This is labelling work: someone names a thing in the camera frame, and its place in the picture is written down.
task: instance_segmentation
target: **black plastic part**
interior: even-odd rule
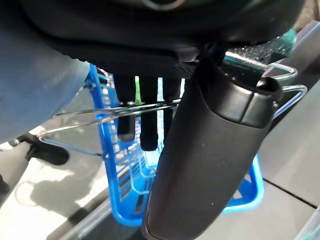
[[[19,0],[34,29],[63,54],[114,74],[172,78],[190,78],[185,63],[206,44],[247,45],[284,34],[304,1],[213,0],[159,12],[104,0]]]
[[[69,153],[67,150],[60,146],[40,141],[37,136],[26,133],[17,138],[19,142],[27,142],[30,144],[30,149],[25,158],[29,161],[31,158],[42,159],[50,164],[60,166],[69,160]]]
[[[172,101],[180,97],[180,87],[181,79],[180,78],[164,78],[162,81],[163,88],[163,99],[165,101]],[[165,109],[163,110],[163,135],[164,142],[167,139],[171,123],[174,119],[175,109]]]
[[[163,99],[172,101],[180,97],[181,78],[163,78]]]
[[[158,95],[157,77],[139,77],[141,101],[146,104],[155,103]]]
[[[113,75],[116,96],[122,106],[136,100],[136,83],[134,76]],[[130,142],[135,139],[135,116],[121,116],[118,118],[117,136],[123,142]]]
[[[276,110],[268,98],[263,99],[260,113],[268,112],[269,108],[273,111],[268,112],[271,116],[265,115],[269,122],[263,122],[264,125],[261,119],[252,121],[260,127],[240,124],[241,119],[239,123],[226,119],[232,117],[230,111],[224,117],[219,116],[206,102],[210,98],[206,99],[199,82],[207,80],[211,89],[220,90],[221,84],[229,79],[219,77],[220,71],[214,68],[214,63],[207,66],[201,69],[205,79],[197,69],[188,83],[159,158],[142,226],[150,240],[193,240],[215,220],[242,182]],[[218,73],[212,78],[210,72]],[[236,84],[230,84],[223,89],[226,94],[220,94],[220,106],[213,105],[220,113],[226,100],[233,99],[236,103],[238,97],[239,101],[242,99],[234,91]],[[250,86],[242,90],[251,90],[251,99],[265,95],[276,101],[278,88],[277,85],[277,89],[271,87],[270,91],[261,93]],[[251,100],[243,104],[247,108],[239,107],[245,116],[252,111],[248,107]]]
[[[134,115],[118,118],[117,136],[122,142],[131,142],[135,139],[136,117]]]
[[[243,82],[231,80],[210,58],[205,58],[194,73],[199,80],[208,107],[217,115],[235,123],[265,128],[275,112],[274,102],[282,96],[278,82],[270,77]]]
[[[143,151],[154,151],[158,147],[157,112],[141,114],[140,144]]]
[[[136,100],[136,83],[134,76],[113,75],[116,96],[120,102],[127,104]]]
[[[157,102],[158,79],[156,77],[139,77],[141,101],[146,104]],[[154,151],[158,147],[157,112],[141,114],[141,148],[144,151]]]

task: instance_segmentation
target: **blue plastic basket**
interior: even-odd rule
[[[101,84],[104,75],[97,73],[96,66],[90,65],[87,84],[97,109],[119,106],[113,79],[108,85]],[[97,114],[98,119],[106,114]],[[117,137],[118,121],[100,124],[98,127],[102,157],[105,162],[109,183],[109,197],[115,219],[126,226],[140,226],[144,209],[148,201],[149,189],[155,176],[157,160],[163,148],[162,114],[158,111],[159,141],[153,152],[144,152],[140,147],[140,118],[135,119],[135,139],[132,142],[121,142]],[[258,155],[246,174],[242,184],[223,213],[252,209],[263,198],[264,185],[259,167]]]

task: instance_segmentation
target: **blue basket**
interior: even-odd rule
[[[96,66],[91,64],[87,84],[90,86],[94,107],[97,109],[118,107],[120,103],[113,80],[109,79],[110,84],[107,86],[99,82],[99,77],[106,78],[98,74]],[[96,115],[98,119],[106,116],[106,114]],[[153,152],[144,152],[140,147],[139,117],[135,119],[135,139],[132,142],[121,142],[118,139],[117,125],[118,121],[114,120],[100,124],[98,127],[102,157],[109,183],[112,213],[115,219],[123,225],[140,226],[148,201],[149,189],[155,176],[157,160],[163,148],[161,111],[158,111],[158,148]],[[263,178],[258,155],[256,155],[242,184],[223,213],[252,209],[261,202],[263,194]]]

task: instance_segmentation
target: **metal wire handle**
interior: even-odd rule
[[[291,98],[286,104],[284,104],[282,107],[280,107],[274,114],[273,118],[278,117],[280,114],[285,112],[287,109],[289,109],[291,106],[293,106],[296,102],[298,102],[306,93],[307,93],[307,87],[304,85],[290,85],[290,86],[284,86],[282,87],[282,90],[284,93],[292,92],[292,91],[299,91],[298,94],[296,94],[293,98]],[[53,128],[50,130],[42,131],[38,134],[38,138],[40,141],[46,144],[55,145],[58,147],[63,147],[67,149],[71,149],[74,151],[82,152],[89,155],[94,156],[101,156],[101,153],[92,152],[85,150],[83,148],[79,148],[73,145],[64,144],[55,140],[51,140],[46,138],[47,135],[62,131],[67,131],[70,129],[75,128],[82,128],[90,125],[99,125],[106,122],[109,122],[111,120],[117,119],[119,117],[124,116],[130,116],[130,115],[139,115],[142,113],[152,112],[152,111],[158,111],[158,110],[164,110],[164,109],[172,109],[176,108],[179,103],[180,99],[174,100],[172,102],[159,102],[154,104],[147,104],[147,105],[138,105],[138,106],[129,106],[129,107],[115,107],[110,109],[89,109],[89,110],[82,110],[77,112],[64,112],[64,113],[58,113],[54,119],[57,118],[65,118],[65,117],[74,117],[74,116],[86,116],[86,115],[92,115],[92,114],[108,114],[108,116],[103,117],[101,119],[96,119],[92,121],[86,121],[86,122],[80,122],[77,124],[69,124],[57,128]]]

